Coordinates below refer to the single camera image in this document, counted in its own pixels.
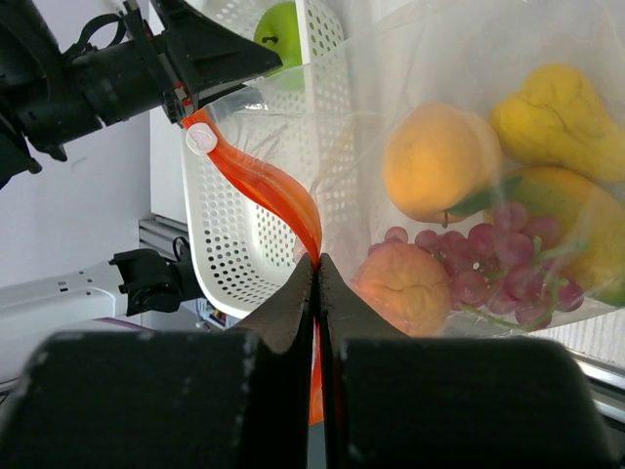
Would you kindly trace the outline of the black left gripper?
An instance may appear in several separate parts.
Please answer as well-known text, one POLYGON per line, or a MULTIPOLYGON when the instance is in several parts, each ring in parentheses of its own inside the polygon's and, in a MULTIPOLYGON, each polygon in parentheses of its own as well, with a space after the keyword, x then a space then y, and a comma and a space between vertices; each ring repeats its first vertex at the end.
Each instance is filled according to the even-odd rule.
POLYGON ((225 93, 282 66, 279 55, 210 20, 186 1, 152 1, 156 34, 135 1, 89 20, 63 54, 58 124, 105 127, 162 107, 173 123, 193 93, 225 93))

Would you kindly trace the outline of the orange peach with leaf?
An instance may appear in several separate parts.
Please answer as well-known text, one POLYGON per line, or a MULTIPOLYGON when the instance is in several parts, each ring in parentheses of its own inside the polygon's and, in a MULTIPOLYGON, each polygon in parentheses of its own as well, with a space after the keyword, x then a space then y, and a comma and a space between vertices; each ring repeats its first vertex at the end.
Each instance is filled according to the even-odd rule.
POLYGON ((472 212, 456 206, 503 180, 504 156, 480 115, 441 102, 414 108, 388 139, 382 176, 389 200, 407 218, 457 223, 472 212))

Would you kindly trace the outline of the yellow green mango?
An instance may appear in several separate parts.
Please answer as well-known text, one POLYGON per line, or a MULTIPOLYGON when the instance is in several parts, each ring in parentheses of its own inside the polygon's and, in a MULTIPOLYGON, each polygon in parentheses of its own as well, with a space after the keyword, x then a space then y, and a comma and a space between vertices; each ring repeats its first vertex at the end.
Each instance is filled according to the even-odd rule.
POLYGON ((624 306, 624 204, 589 179, 567 169, 523 167, 508 173, 508 201, 523 205, 533 217, 557 220, 560 244, 581 243, 562 270, 586 293, 613 307, 624 306))

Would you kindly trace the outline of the yellow pear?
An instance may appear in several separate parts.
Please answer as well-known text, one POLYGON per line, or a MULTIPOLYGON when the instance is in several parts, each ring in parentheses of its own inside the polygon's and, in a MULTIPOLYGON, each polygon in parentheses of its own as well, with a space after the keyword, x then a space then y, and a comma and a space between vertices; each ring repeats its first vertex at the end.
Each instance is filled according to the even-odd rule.
POLYGON ((492 108, 489 122, 523 164, 558 166, 610 184, 624 181, 624 126, 572 65, 532 70, 518 91, 492 108))

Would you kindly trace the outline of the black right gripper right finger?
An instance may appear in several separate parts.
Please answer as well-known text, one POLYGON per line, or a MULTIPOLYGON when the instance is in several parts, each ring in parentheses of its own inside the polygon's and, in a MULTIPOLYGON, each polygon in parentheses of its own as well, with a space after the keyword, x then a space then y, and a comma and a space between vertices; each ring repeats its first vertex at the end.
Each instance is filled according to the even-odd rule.
POLYGON ((317 273, 331 468, 619 468, 589 380, 536 338, 411 338, 317 273))

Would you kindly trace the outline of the pink peach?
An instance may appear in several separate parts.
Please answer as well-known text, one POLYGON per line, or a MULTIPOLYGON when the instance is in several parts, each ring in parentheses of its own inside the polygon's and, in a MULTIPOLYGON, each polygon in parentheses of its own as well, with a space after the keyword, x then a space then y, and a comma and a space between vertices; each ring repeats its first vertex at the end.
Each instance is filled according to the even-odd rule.
POLYGON ((446 270, 414 244, 382 244, 358 268, 351 288, 390 325, 413 337, 439 334, 451 309, 446 270))

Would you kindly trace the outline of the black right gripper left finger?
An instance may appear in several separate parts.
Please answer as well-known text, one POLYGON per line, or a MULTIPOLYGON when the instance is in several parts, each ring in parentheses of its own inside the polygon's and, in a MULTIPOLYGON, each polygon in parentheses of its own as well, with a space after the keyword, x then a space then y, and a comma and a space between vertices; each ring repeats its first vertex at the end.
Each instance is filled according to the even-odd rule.
POLYGON ((315 272, 221 332, 60 332, 1 414, 5 468, 303 468, 315 272))

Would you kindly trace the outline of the red grape bunch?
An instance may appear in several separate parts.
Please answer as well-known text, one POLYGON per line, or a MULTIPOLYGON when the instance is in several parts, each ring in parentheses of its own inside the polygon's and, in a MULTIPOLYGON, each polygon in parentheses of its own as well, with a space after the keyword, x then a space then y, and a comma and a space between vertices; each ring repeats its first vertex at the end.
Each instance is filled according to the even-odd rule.
POLYGON ((512 203, 466 234, 422 230, 410 239, 407 230, 392 227, 382 242, 370 246, 367 257, 384 243, 414 244, 439 261, 449 276, 448 317, 472 314, 531 331, 547 327, 556 313, 579 309, 585 300, 583 288, 561 265, 582 246, 560 244, 560 237, 557 220, 533 217, 523 205, 512 203))

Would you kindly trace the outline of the clear orange zip bag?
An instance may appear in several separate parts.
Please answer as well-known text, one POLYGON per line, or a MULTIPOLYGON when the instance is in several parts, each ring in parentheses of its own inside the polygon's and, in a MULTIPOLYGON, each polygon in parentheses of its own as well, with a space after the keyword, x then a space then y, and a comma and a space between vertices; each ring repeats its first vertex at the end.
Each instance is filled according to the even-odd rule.
POLYGON ((624 306, 624 5, 413 1, 185 120, 187 224, 217 310, 303 258, 414 337, 624 306))

